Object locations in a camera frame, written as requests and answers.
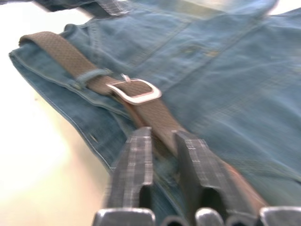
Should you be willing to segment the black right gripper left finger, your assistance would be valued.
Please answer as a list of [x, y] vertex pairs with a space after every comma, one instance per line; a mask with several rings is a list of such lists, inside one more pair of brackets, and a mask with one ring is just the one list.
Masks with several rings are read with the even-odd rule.
[[151, 209], [153, 145], [150, 127], [135, 130], [126, 141], [111, 175], [109, 208]]

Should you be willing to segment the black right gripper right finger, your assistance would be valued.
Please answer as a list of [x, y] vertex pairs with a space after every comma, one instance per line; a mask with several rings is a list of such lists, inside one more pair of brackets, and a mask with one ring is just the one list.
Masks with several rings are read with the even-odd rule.
[[250, 217], [250, 205], [222, 161], [196, 136], [175, 133], [180, 184], [192, 218], [201, 208], [215, 210], [222, 219]]

